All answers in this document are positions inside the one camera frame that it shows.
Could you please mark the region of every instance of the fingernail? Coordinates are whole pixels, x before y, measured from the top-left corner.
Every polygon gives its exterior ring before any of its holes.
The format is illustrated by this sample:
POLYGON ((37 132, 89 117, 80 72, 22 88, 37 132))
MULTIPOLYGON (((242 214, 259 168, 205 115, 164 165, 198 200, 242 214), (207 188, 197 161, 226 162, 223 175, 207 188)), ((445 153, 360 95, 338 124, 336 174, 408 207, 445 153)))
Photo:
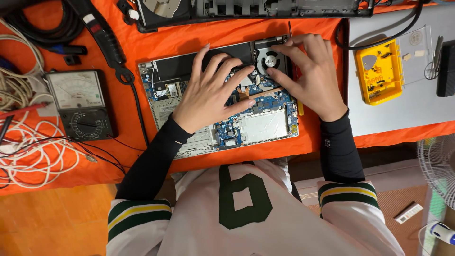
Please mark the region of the fingernail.
POLYGON ((248 100, 248 105, 251 107, 252 105, 256 104, 256 100, 249 99, 248 100))

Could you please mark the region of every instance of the person's right hand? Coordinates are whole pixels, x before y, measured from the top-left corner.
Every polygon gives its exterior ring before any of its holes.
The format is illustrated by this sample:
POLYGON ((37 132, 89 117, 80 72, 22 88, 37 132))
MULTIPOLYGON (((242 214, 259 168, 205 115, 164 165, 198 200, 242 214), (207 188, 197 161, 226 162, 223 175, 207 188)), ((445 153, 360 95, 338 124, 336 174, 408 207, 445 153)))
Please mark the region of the person's right hand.
POLYGON ((299 80, 294 82, 278 69, 268 68, 267 73, 278 84, 325 122, 336 121, 346 113, 348 107, 338 89, 330 41, 323 40, 321 35, 305 34, 291 37, 272 49, 290 57, 302 72, 299 80), (301 44, 307 54, 298 48, 301 44))

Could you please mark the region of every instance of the yellow parts tray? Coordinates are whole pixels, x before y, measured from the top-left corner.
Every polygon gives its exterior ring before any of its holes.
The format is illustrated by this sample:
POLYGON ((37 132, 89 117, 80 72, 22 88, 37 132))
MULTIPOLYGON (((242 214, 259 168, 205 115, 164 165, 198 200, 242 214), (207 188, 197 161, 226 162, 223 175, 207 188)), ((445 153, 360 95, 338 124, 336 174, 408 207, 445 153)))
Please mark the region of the yellow parts tray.
POLYGON ((357 51, 356 61, 366 104, 375 106, 401 95, 403 68, 395 39, 357 51))

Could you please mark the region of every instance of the wooden floor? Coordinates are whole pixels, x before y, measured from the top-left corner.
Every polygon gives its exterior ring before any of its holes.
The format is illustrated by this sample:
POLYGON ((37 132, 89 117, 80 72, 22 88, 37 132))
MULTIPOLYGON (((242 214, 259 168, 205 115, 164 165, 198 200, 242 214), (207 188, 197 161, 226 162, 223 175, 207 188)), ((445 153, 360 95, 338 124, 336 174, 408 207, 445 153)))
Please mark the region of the wooden floor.
POLYGON ((105 255, 114 195, 101 184, 0 197, 0 256, 105 255))

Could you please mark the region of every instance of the orange cloth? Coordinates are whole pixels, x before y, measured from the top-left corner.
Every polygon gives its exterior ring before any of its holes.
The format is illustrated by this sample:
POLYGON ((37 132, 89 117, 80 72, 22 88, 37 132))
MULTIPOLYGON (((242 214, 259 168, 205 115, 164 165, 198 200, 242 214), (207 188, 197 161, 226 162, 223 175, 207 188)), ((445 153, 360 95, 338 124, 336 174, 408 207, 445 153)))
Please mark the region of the orange cloth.
MULTIPOLYGON (((150 59, 169 57, 184 53, 198 51, 203 45, 211 43, 211 47, 225 46, 244 41, 252 41, 270 36, 288 34, 288 19, 268 19, 268 20, 224 20, 206 22, 200 24, 175 26, 159 29, 157 33, 141 34, 136 26, 126 25, 121 13, 115 6, 113 0, 93 0, 97 9, 104 15, 107 22, 115 32, 120 44, 123 47, 127 58, 126 66, 133 71, 136 76, 135 86, 139 94, 142 114, 144 116, 147 134, 150 139, 157 132, 153 121, 152 113, 142 87, 137 64, 150 59)), ((380 7, 377 12, 400 10, 413 7, 404 4, 402 6, 380 7)), ((41 3, 27 8, 25 14, 30 21, 39 28, 55 27, 61 18, 61 3, 51 1, 41 3)), ((294 35, 304 33, 321 34, 324 39, 334 38, 334 29, 340 19, 292 19, 292 30, 294 35)), ((0 26, 0 34, 10 34, 3 26, 0 26)), ((104 57, 87 30, 73 41, 75 45, 85 45, 88 49, 87 56, 81 56, 82 65, 69 67, 65 64, 62 55, 50 53, 42 50, 45 58, 45 69, 48 71, 55 68, 59 71, 75 69, 102 69, 107 78, 109 97, 112 101, 114 124, 119 131, 118 140, 135 148, 145 148, 142 137, 141 127, 137 118, 134 98, 129 86, 119 83, 110 69, 104 57)), ((334 49, 334 59, 337 66, 338 81, 341 87, 342 82, 342 52, 332 42, 334 49)), ((23 72, 33 67, 35 60, 30 50, 16 41, 0 41, 0 55, 12 61, 23 72)), ((170 172, 195 170, 207 168, 220 164, 230 164, 245 160, 256 160, 264 158, 277 158, 293 154, 306 154, 319 149, 319 121, 317 115, 310 109, 305 109, 305 115, 300 118, 299 132, 296 138, 273 141, 247 147, 234 148, 217 153, 206 154, 186 159, 176 160, 172 163, 170 172)), ((30 113, 26 124, 34 125, 42 120, 36 111, 30 113)), ((45 118, 55 122, 55 118, 45 118)), ((44 133, 52 134, 47 127, 43 127, 44 133)), ((455 122, 414 127, 380 134, 364 135, 355 138, 357 147, 385 146, 401 142, 412 142, 422 138, 437 135, 455 133, 455 122)), ((89 144, 103 148, 117 157, 122 165, 131 166, 139 151, 127 148, 114 140, 101 140, 89 142, 89 144)), ((109 156, 97 149, 91 148, 94 153, 100 154, 108 159, 109 156)), ((66 152, 65 166, 71 166, 75 162, 75 155, 66 152)), ((153 163, 150 163, 150 171, 154 171, 153 163)), ((18 174, 18 178, 29 183, 40 183, 44 179, 44 173, 18 174)), ((90 185, 101 183, 118 183, 123 174, 119 169, 109 163, 99 161, 92 163, 84 157, 81 158, 78 166, 73 170, 61 174, 54 182, 40 189, 50 189, 59 187, 73 187, 77 185, 90 185)), ((10 185, 5 189, 0 189, 0 195, 30 191, 17 185, 10 185)))

